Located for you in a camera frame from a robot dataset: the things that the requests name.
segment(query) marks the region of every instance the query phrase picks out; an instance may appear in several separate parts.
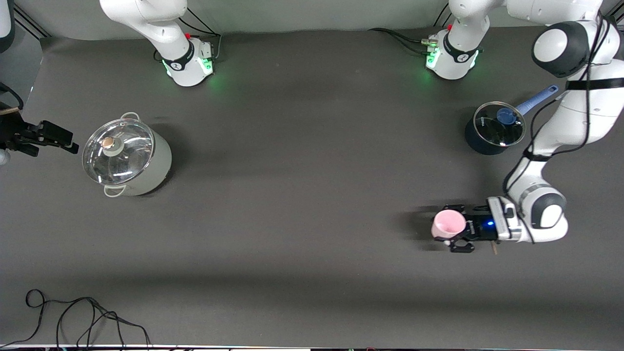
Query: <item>white wall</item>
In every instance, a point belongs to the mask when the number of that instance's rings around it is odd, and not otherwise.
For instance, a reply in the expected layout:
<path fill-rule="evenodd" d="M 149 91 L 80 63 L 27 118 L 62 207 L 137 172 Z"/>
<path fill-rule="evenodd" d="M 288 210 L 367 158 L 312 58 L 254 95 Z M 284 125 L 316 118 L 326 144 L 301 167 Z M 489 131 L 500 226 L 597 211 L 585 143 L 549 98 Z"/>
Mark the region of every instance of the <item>white wall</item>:
<path fill-rule="evenodd" d="M 16 3 L 56 36 L 86 40 L 140 37 L 109 20 L 98 0 Z M 191 10 L 222 33 L 428 27 L 445 4 L 447 0 L 188 0 Z M 189 13 L 184 18 L 201 26 Z M 509 17 L 505 9 L 494 11 L 490 18 L 494 26 L 527 25 Z"/>

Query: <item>black cable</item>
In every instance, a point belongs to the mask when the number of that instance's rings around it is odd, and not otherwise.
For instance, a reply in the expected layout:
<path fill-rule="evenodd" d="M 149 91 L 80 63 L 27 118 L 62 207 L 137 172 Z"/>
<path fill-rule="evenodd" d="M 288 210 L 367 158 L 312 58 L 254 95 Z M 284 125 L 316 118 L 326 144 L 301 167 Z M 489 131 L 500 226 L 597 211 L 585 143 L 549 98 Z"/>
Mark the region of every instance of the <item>black cable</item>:
<path fill-rule="evenodd" d="M 583 72 L 583 74 L 581 75 L 580 79 L 583 79 L 584 77 L 586 78 L 586 86 L 585 86 L 585 103 L 586 103 L 586 113 L 585 113 L 585 122 L 587 124 L 587 128 L 585 130 L 585 137 L 583 139 L 583 142 L 578 146 L 575 147 L 573 149 L 569 149 L 569 150 L 564 150 L 564 151 L 560 151 L 560 152 L 554 152 L 551 157 L 559 155 L 559 154 L 563 154 L 566 152 L 573 152 L 573 151 L 577 151 L 580 150 L 583 146 L 587 145 L 587 141 L 589 140 L 589 134 L 590 134 L 590 81 L 591 81 L 591 66 L 592 66 L 592 61 L 595 58 L 596 54 L 598 53 L 598 51 L 600 50 L 600 48 L 602 47 L 602 44 L 604 43 L 605 39 L 607 38 L 607 35 L 609 33 L 609 30 L 611 29 L 611 23 L 609 21 L 607 21 L 607 30 L 605 31 L 604 36 L 602 37 L 602 39 L 600 39 L 600 32 L 602 31 L 602 27 L 603 27 L 603 21 L 604 18 L 602 16 L 602 14 L 600 13 L 600 11 L 598 12 L 598 18 L 599 18 L 599 23 L 597 26 L 597 30 L 596 30 L 596 35 L 594 36 L 594 40 L 592 43 L 592 48 L 590 50 L 590 56 L 588 58 L 588 62 L 587 62 L 587 67 L 585 68 L 585 71 Z M 535 123 L 535 119 L 537 118 L 537 116 L 540 114 L 540 112 L 542 112 L 546 107 L 548 107 L 549 105 L 553 104 L 555 101 L 557 101 L 558 99 L 554 99 L 553 101 L 550 101 L 548 104 L 542 106 L 533 116 L 533 119 L 531 120 L 531 125 L 530 125 L 530 136 L 531 136 L 531 142 L 529 144 L 529 146 L 527 146 L 527 150 L 530 150 L 531 152 L 533 152 L 533 146 L 534 146 L 534 142 L 535 142 L 535 138 L 537 137 L 537 135 L 539 134 L 540 131 L 537 131 L 537 133 L 533 133 L 534 131 L 534 123 Z M 511 178 L 511 175 L 518 169 L 518 166 L 520 165 L 520 163 L 522 162 L 523 157 L 520 158 L 520 160 L 518 161 L 518 163 L 516 163 L 516 165 L 514 166 L 514 168 L 511 170 L 511 172 L 509 172 L 506 176 L 505 179 L 503 180 L 503 192 L 505 194 L 506 197 L 509 197 L 509 190 L 514 186 L 514 184 L 522 177 L 522 175 L 527 171 L 527 169 L 529 168 L 530 162 L 527 162 L 527 165 L 524 167 L 524 169 L 522 170 L 522 172 L 520 172 L 520 174 L 515 178 L 515 180 L 511 183 L 511 185 L 507 186 L 507 184 L 509 183 L 509 179 Z M 531 234 L 531 231 L 529 230 L 529 227 L 527 225 L 527 223 L 524 221 L 524 218 L 522 218 L 522 216 L 519 216 L 519 218 L 521 219 L 522 223 L 524 224 L 524 226 L 527 228 L 527 232 L 529 233 L 529 237 L 531 238 L 531 243 L 535 243 L 534 239 L 533 239 L 533 235 Z"/>
<path fill-rule="evenodd" d="M 609 21 L 607 21 L 607 30 L 605 31 L 605 35 L 602 37 L 602 39 L 600 40 L 600 44 L 598 44 L 598 39 L 600 38 L 600 31 L 602 30 L 602 26 L 603 26 L 603 17 L 602 14 L 600 13 L 600 11 L 598 12 L 598 17 L 600 18 L 600 23 L 596 29 L 596 36 L 594 37 L 593 40 L 593 45 L 592 45 L 592 50 L 590 51 L 590 58 L 589 58 L 589 62 L 587 63 L 587 68 L 585 69 L 585 72 L 583 73 L 583 75 L 581 76 L 581 79 L 583 79 L 583 77 L 587 76 L 587 78 L 585 79 L 585 103 L 586 103 L 586 111 L 585 111 L 585 122 L 587 124 L 586 129 L 585 129 L 585 138 L 583 139 L 583 142 L 577 146 L 574 147 L 572 149 L 569 150 L 563 150 L 563 151 L 558 151 L 558 152 L 554 152 L 551 157 L 556 156 L 556 155 L 560 155 L 560 154 L 566 154 L 568 152 L 574 152 L 574 151 L 578 151 L 580 149 L 582 149 L 585 145 L 587 145 L 587 141 L 589 140 L 589 127 L 590 127 L 590 81 L 591 81 L 591 66 L 592 66 L 592 61 L 594 59 L 594 57 L 596 56 L 596 54 L 598 53 L 598 50 L 600 50 L 600 47 L 602 47 L 602 44 L 605 42 L 605 39 L 607 38 L 607 35 L 609 34 L 609 30 L 611 29 L 611 23 Z"/>
<path fill-rule="evenodd" d="M 14 20 L 17 22 L 17 24 L 19 24 L 22 27 L 22 29 L 30 33 L 33 37 L 35 37 L 35 39 L 39 40 L 39 37 L 37 36 L 37 34 L 34 34 L 33 32 L 31 32 L 31 30 L 28 29 L 28 27 L 26 27 L 25 25 L 23 25 L 22 22 L 20 22 L 17 18 L 15 18 Z"/>
<path fill-rule="evenodd" d="M 211 31 L 211 32 L 212 32 L 212 34 L 214 34 L 214 35 L 219 35 L 219 34 L 217 34 L 217 32 L 213 31 L 213 30 L 212 30 L 212 28 L 210 28 L 210 27 L 208 26 L 208 24 L 205 24 L 205 23 L 204 23 L 204 21 L 202 21 L 202 19 L 201 19 L 201 18 L 197 17 L 197 15 L 196 15 L 196 14 L 195 14 L 195 13 L 194 13 L 194 12 L 193 12 L 190 8 L 187 8 L 187 9 L 188 9 L 188 11 L 189 11 L 189 12 L 193 15 L 193 17 L 197 18 L 197 20 L 198 20 L 198 21 L 200 21 L 200 22 L 204 25 L 204 27 L 208 28 L 208 30 L 209 30 L 209 31 Z"/>
<path fill-rule="evenodd" d="M 404 39 L 404 40 L 406 40 L 406 41 L 410 41 L 410 42 L 418 42 L 418 43 L 420 43 L 420 41 L 417 41 L 417 40 L 415 40 L 415 39 L 411 39 L 410 37 L 406 37 L 406 36 L 404 36 L 404 35 L 402 35 L 402 34 L 400 34 L 400 33 L 397 33 L 397 32 L 395 32 L 395 31 L 391 30 L 391 29 L 386 29 L 386 28 L 372 28 L 372 29 L 369 29 L 369 31 L 376 31 L 376 32 L 385 32 L 385 33 L 388 33 L 391 37 L 393 37 L 396 41 L 398 41 L 401 45 L 403 45 L 403 47 L 405 47 L 407 50 L 410 50 L 411 52 L 414 52 L 414 53 L 419 54 L 419 55 L 426 55 L 426 54 L 428 54 L 428 52 L 427 52 L 427 51 L 425 51 L 425 50 L 417 50 L 417 49 L 414 49 L 413 47 L 411 47 L 411 46 L 407 45 L 407 43 L 406 43 L 406 42 L 404 42 L 404 41 L 403 41 L 403 40 L 401 40 L 401 39 Z"/>
<path fill-rule="evenodd" d="M 622 6 L 624 6 L 624 2 L 621 3 L 618 8 L 616 8 L 615 10 L 611 11 L 611 16 L 614 16 L 621 8 Z"/>
<path fill-rule="evenodd" d="M 437 15 L 436 21 L 433 22 L 433 26 L 435 27 L 437 25 L 437 22 L 440 21 L 440 17 L 442 17 L 442 14 L 444 13 L 444 10 L 447 9 L 447 7 L 449 7 L 449 3 L 447 2 L 446 5 L 444 5 L 444 7 L 442 8 L 442 11 L 440 11 L 440 14 Z"/>
<path fill-rule="evenodd" d="M 408 36 L 405 36 L 405 35 L 397 32 L 397 31 L 393 31 L 392 29 L 388 29 L 388 28 L 379 28 L 379 27 L 377 27 L 377 28 L 371 28 L 371 29 L 369 29 L 369 31 L 384 32 L 384 33 L 388 33 L 388 34 L 390 34 L 392 36 L 400 37 L 401 39 L 403 39 L 405 41 L 413 42 L 413 43 L 416 43 L 416 44 L 420 44 L 421 43 L 421 41 L 418 40 L 418 39 L 412 39 L 412 38 L 410 38 Z"/>
<path fill-rule="evenodd" d="M 212 36 L 217 36 L 217 37 L 221 35 L 221 34 L 217 34 L 217 33 L 215 33 L 215 32 L 206 32 L 206 31 L 203 31 L 203 30 L 201 30 L 201 29 L 199 29 L 199 28 L 193 27 L 193 26 L 191 26 L 190 24 L 186 23 L 186 22 L 185 22 L 182 18 L 178 18 L 178 19 L 180 20 L 180 22 L 182 22 L 182 23 L 186 24 L 186 26 L 187 26 L 187 27 L 189 27 L 189 28 L 191 28 L 191 29 L 194 29 L 194 30 L 196 30 L 196 31 L 198 31 L 198 32 L 202 32 L 202 33 L 205 33 L 205 34 L 210 34 L 210 35 L 212 35 Z"/>
<path fill-rule="evenodd" d="M 33 27 L 37 32 L 39 32 L 41 34 L 42 37 L 49 37 L 50 35 L 46 35 L 43 31 L 41 31 L 41 29 L 39 29 L 39 27 L 37 27 L 33 22 L 31 22 L 31 20 L 28 19 L 28 17 L 26 17 L 22 12 L 20 12 L 20 10 L 15 7 L 13 9 L 18 15 L 20 15 L 23 19 L 26 20 L 26 22 L 28 22 L 31 27 Z"/>
<path fill-rule="evenodd" d="M 444 24 L 442 25 L 442 27 L 446 26 L 446 22 L 448 22 L 451 19 L 451 15 L 453 15 L 452 13 L 449 13 L 449 17 L 446 17 L 446 19 L 444 20 Z"/>
<path fill-rule="evenodd" d="M 13 89 L 11 89 L 10 87 L 8 87 L 6 84 L 1 83 L 0 82 L 0 88 L 8 93 L 10 93 L 11 95 L 13 95 L 13 97 L 15 97 L 15 100 L 17 100 L 17 108 L 20 110 L 24 109 L 24 100 L 22 100 L 22 98 L 19 96 L 18 93 L 16 93 Z"/>
<path fill-rule="evenodd" d="M 39 296 L 41 297 L 41 303 L 37 304 L 37 305 L 33 305 L 31 304 L 31 295 L 33 292 L 36 292 L 39 294 Z M 79 297 L 78 299 L 75 300 L 71 300 L 71 301 L 61 301 L 61 300 L 47 300 L 46 296 L 43 294 L 43 292 L 41 292 L 41 290 L 39 289 L 31 289 L 28 291 L 28 293 L 26 293 L 26 305 L 32 309 L 36 309 L 36 308 L 41 308 L 39 310 L 39 319 L 37 321 L 37 327 L 35 328 L 35 330 L 33 331 L 33 333 L 31 334 L 31 336 L 29 336 L 28 338 L 24 339 L 24 340 L 16 340 L 13 342 L 9 342 L 8 344 L 2 345 L 0 346 L 0 349 L 13 345 L 13 344 L 17 344 L 20 342 L 27 342 L 28 340 L 32 339 L 37 332 L 39 331 L 39 329 L 41 328 L 41 321 L 43 319 L 43 313 L 45 310 L 45 307 L 47 304 L 51 304 L 51 303 L 57 303 L 57 304 L 69 304 L 69 306 L 67 306 L 67 308 L 63 311 L 63 313 L 61 313 L 61 316 L 59 317 L 59 320 L 56 323 L 56 347 L 57 350 L 61 349 L 61 345 L 60 345 L 60 341 L 59 341 L 59 332 L 61 329 L 61 323 L 63 321 L 63 318 L 65 317 L 65 314 L 73 307 L 75 306 L 75 304 L 78 304 L 81 301 L 87 301 L 88 303 L 91 304 L 91 308 L 92 308 L 92 317 L 91 317 L 91 324 L 89 325 L 89 328 L 87 328 L 87 330 L 85 330 L 84 333 L 82 333 L 82 335 L 80 335 L 80 337 L 78 338 L 78 340 L 76 341 L 76 346 L 79 347 L 80 344 L 80 340 L 84 337 L 85 334 L 87 334 L 87 346 L 86 346 L 86 350 L 89 349 L 89 345 L 90 345 L 90 338 L 91 338 L 91 331 L 93 329 L 93 327 L 100 321 L 100 319 L 105 318 L 105 319 L 109 319 L 109 320 L 114 320 L 117 322 L 117 333 L 119 334 L 119 340 L 122 344 L 122 346 L 125 345 L 122 333 L 121 333 L 121 328 L 120 328 L 120 324 L 125 324 L 125 325 L 129 325 L 131 327 L 137 327 L 140 328 L 143 331 L 143 334 L 145 336 L 145 345 L 146 347 L 149 347 L 149 345 L 152 343 L 150 340 L 149 335 L 147 334 L 147 331 L 144 327 L 142 327 L 141 325 L 138 324 L 134 324 L 132 322 L 129 322 L 121 317 L 119 317 L 119 315 L 117 315 L 117 313 L 115 313 L 114 311 L 109 311 L 105 308 L 103 308 L 100 303 L 98 303 L 98 301 L 96 301 L 96 299 L 92 298 L 92 297 Z M 100 312 L 100 317 L 98 317 L 97 319 L 95 318 L 95 311 Z"/>

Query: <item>black robot strap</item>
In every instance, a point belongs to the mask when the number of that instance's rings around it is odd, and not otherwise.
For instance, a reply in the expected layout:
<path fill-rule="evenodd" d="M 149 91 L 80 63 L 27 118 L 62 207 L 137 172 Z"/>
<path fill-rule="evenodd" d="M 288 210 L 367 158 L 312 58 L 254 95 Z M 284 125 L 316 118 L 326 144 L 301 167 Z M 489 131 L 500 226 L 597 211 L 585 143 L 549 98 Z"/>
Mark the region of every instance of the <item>black robot strap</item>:
<path fill-rule="evenodd" d="M 188 50 L 187 50 L 187 53 L 184 54 L 184 56 L 176 60 L 167 60 L 167 59 L 162 59 L 162 60 L 165 61 L 165 63 L 169 67 L 171 67 L 171 69 L 173 69 L 174 71 L 181 71 L 184 69 L 184 67 L 186 67 L 187 63 L 191 61 L 191 59 L 193 58 L 194 52 L 195 52 L 195 46 L 193 45 L 192 42 L 188 42 Z"/>
<path fill-rule="evenodd" d="M 589 81 L 589 90 L 624 87 L 624 78 L 593 79 Z M 568 81 L 565 90 L 587 90 L 587 81 Z"/>
<path fill-rule="evenodd" d="M 471 58 L 472 55 L 474 55 L 475 52 L 477 52 L 478 50 L 478 48 L 475 48 L 470 51 L 457 50 L 449 42 L 449 33 L 446 33 L 446 35 L 444 36 L 444 40 L 442 41 L 442 44 L 444 45 L 444 49 L 446 49 L 446 52 L 448 52 L 453 57 L 455 62 L 457 63 L 464 63 L 468 61 L 468 59 Z"/>

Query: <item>gray backdrop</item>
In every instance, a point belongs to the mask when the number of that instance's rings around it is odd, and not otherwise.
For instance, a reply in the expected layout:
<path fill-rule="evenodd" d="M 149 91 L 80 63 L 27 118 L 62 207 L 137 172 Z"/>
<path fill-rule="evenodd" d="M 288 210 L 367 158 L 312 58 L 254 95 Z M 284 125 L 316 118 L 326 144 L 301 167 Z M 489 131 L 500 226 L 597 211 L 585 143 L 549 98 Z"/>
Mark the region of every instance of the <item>gray backdrop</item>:
<path fill-rule="evenodd" d="M 428 233 L 431 206 L 499 195 L 528 142 L 476 154 L 462 136 L 474 109 L 563 87 L 530 60 L 540 30 L 493 29 L 455 82 L 378 32 L 227 36 L 191 88 L 146 40 L 47 42 L 24 117 L 83 146 L 135 111 L 169 141 L 173 171 L 156 193 L 108 199 L 79 156 L 14 153 L 0 169 L 0 341 L 31 333 L 23 298 L 38 287 L 91 295 L 156 344 L 622 349 L 622 123 L 548 164 L 569 201 L 564 239 L 462 255 Z M 54 342 L 60 311 L 32 342 Z M 69 342 L 89 319 L 86 305 L 67 315 Z M 113 325 L 96 341 L 116 344 Z"/>
<path fill-rule="evenodd" d="M 106 17 L 98 0 L 16 0 L 16 3 L 54 36 L 85 40 L 142 37 Z M 618 0 L 603 0 L 602 12 L 608 13 L 617 3 Z M 446 4 L 448 0 L 188 0 L 189 9 L 212 29 L 224 34 L 428 27 Z M 440 26 L 449 13 L 446 10 L 440 18 Z M 535 25 L 512 18 L 503 7 L 494 9 L 489 17 L 495 27 Z M 205 29 L 189 12 L 184 20 Z M 180 25 L 183 30 L 194 32 Z"/>

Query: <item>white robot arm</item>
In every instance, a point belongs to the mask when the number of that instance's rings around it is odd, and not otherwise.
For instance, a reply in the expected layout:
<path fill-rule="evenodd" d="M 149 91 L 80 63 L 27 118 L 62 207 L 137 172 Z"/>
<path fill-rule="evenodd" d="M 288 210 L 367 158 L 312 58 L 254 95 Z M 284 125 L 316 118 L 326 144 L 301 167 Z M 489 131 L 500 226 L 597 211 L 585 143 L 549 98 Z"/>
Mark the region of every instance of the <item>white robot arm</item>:
<path fill-rule="evenodd" d="M 201 83 L 213 72 L 212 47 L 187 38 L 174 21 L 187 10 L 187 0 L 100 0 L 111 20 L 143 34 L 163 57 L 167 74 L 181 86 Z"/>
<path fill-rule="evenodd" d="M 598 13 L 599 1 L 569 2 L 573 3 L 568 4 L 570 7 L 561 7 L 564 1 L 507 1 L 510 13 L 531 21 L 553 23 L 569 19 L 567 16 L 577 18 L 546 28 L 532 50 L 536 64 L 557 77 L 568 77 L 568 82 L 555 114 L 532 136 L 524 156 L 505 179 L 505 196 L 489 197 L 487 206 L 473 213 L 467 213 L 463 205 L 445 207 L 462 212 L 467 222 L 466 229 L 455 236 L 436 237 L 453 252 L 472 252 L 472 241 L 548 242 L 561 239 L 568 231 L 565 197 L 544 180 L 542 169 L 552 156 L 561 153 L 556 151 L 559 147 L 575 146 L 563 152 L 573 151 L 604 137 L 624 107 L 624 61 L 614 59 L 624 44 L 620 33 Z M 548 14 L 547 9 L 555 13 Z M 460 26 L 453 26 L 451 33 L 464 30 L 461 18 L 458 23 Z M 440 50 L 436 63 L 447 67 L 437 66 L 436 73 L 453 72 L 457 78 L 465 74 L 457 67 L 469 66 L 442 61 L 443 56 L 452 55 L 443 46 Z M 457 245 L 460 240 L 467 244 Z"/>
<path fill-rule="evenodd" d="M 430 47 L 426 67 L 444 79 L 460 79 L 474 65 L 477 48 L 490 28 L 487 14 L 507 6 L 515 18 L 539 24 L 595 19 L 602 0 L 449 0 L 455 21 L 452 29 L 429 36 L 441 43 Z"/>

